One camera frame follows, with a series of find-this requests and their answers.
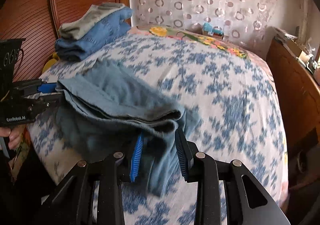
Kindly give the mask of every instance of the metal bolt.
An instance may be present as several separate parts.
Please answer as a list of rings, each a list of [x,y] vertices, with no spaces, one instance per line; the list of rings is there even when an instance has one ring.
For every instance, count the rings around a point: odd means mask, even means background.
[[[78,166],[79,167],[85,167],[87,165],[87,162],[85,161],[85,160],[80,160],[79,162],[78,162]]]
[[[122,154],[121,152],[115,152],[115,153],[113,154],[113,156],[114,156],[115,158],[121,158],[121,157],[123,156],[123,154]]]
[[[198,158],[205,158],[205,153],[203,153],[203,152],[198,152],[198,153],[196,153],[196,157],[198,157]]]
[[[240,167],[242,165],[241,161],[240,160],[233,160],[232,161],[232,164],[236,167]]]

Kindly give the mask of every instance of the floral bedspread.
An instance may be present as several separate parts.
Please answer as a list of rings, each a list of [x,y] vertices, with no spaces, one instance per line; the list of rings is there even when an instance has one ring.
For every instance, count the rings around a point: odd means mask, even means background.
[[[210,36],[204,36],[201,34],[188,32],[185,30],[179,30],[170,27],[161,27],[161,26],[140,26],[140,30],[144,32],[144,34],[153,34],[155,36],[160,37],[168,37],[174,38],[177,40],[188,40],[191,42],[199,42],[204,45],[208,45],[211,48],[218,48],[220,50],[232,53],[240,58],[246,59],[248,56],[248,51],[244,50],[243,48],[233,45],[232,43],[225,43],[221,40],[217,40]],[[130,32],[134,33],[139,31],[137,28],[132,28]]]
[[[217,160],[240,159],[280,203],[288,180],[285,132],[276,92],[259,66],[198,42],[127,34],[82,62],[59,61],[41,78],[48,82],[70,78],[91,68],[97,58],[121,61],[150,86],[197,110],[202,120],[188,139]],[[47,110],[28,130],[39,158],[59,183],[81,156],[63,138],[54,115],[54,110]],[[222,219],[227,224],[220,185]],[[162,198],[123,186],[125,222],[193,224],[196,191],[197,184],[187,184],[180,170]]]

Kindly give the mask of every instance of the white wall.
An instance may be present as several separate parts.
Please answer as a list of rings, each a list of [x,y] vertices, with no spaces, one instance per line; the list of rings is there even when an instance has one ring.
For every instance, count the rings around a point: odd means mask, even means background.
[[[316,48],[316,51],[314,52],[314,55],[316,55],[320,45],[320,12],[313,1],[311,7],[308,16],[307,40],[310,37],[312,38],[310,45],[312,48]]]
[[[295,29],[300,25],[302,20],[302,11],[300,11],[300,0],[277,0],[277,7],[270,21],[268,22],[268,30],[264,39],[264,47],[261,47],[260,57],[265,59],[271,41],[275,36],[272,27],[278,27],[286,30],[289,34],[295,34]]]

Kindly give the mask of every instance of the black device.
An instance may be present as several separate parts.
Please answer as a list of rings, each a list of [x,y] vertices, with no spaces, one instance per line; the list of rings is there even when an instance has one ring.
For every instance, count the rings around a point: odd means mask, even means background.
[[[41,79],[12,82],[14,67],[22,52],[19,70],[23,60],[22,42],[26,39],[0,40],[0,127],[32,123],[36,116],[47,108],[56,107],[60,103],[61,94],[41,96],[38,99],[26,96],[55,91],[56,83],[46,83]],[[9,138],[0,137],[0,145],[4,155],[11,159],[15,151],[8,148]]]
[[[219,180],[224,181],[229,225],[290,225],[241,161],[214,160],[187,141],[181,129],[175,140],[185,160],[180,162],[182,175],[186,182],[198,182],[195,225],[221,225]],[[120,150],[100,162],[79,161],[43,203],[32,224],[124,225],[121,184],[130,182],[130,158]]]

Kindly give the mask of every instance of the folded clothing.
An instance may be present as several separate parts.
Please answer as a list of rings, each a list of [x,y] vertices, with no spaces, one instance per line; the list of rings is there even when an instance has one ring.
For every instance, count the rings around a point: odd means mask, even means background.
[[[102,3],[91,5],[89,10],[79,20],[60,25],[59,34],[65,39],[81,39],[97,22],[109,14],[124,8],[120,3]]]
[[[130,30],[124,20],[132,16],[132,10],[124,7],[98,21],[81,39],[60,38],[55,43],[59,58],[68,61],[82,61],[106,44],[123,36]]]
[[[59,80],[57,91],[64,93],[65,101],[56,123],[84,159],[103,160],[143,132],[136,185],[157,196],[165,193],[179,164],[175,130],[181,127],[188,138],[200,121],[196,112],[109,60],[97,61],[83,75]]]

